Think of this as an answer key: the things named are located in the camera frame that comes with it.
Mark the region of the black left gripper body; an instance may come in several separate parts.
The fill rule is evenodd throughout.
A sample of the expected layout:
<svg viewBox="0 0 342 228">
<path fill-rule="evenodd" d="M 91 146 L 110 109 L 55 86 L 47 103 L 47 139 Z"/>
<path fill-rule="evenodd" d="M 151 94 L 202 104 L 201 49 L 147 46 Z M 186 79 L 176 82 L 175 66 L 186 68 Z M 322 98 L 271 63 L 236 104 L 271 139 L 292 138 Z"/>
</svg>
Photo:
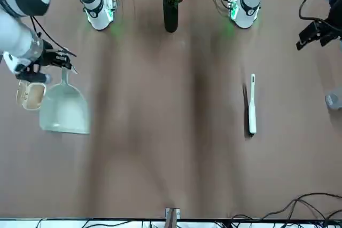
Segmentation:
<svg viewBox="0 0 342 228">
<path fill-rule="evenodd" d="M 330 11 L 322 24 L 323 37 L 341 36 L 341 0 L 329 0 Z"/>
</svg>

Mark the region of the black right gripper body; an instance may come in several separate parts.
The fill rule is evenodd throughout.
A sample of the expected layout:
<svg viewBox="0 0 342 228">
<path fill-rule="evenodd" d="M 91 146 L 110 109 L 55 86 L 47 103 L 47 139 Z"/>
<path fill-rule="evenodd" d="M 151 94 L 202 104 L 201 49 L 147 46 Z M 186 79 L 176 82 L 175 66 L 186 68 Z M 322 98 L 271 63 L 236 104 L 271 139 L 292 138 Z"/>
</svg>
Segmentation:
<svg viewBox="0 0 342 228">
<path fill-rule="evenodd" d="M 56 51 L 47 41 L 43 41 L 43 51 L 38 59 L 38 64 L 41 66 L 56 65 Z"/>
</svg>

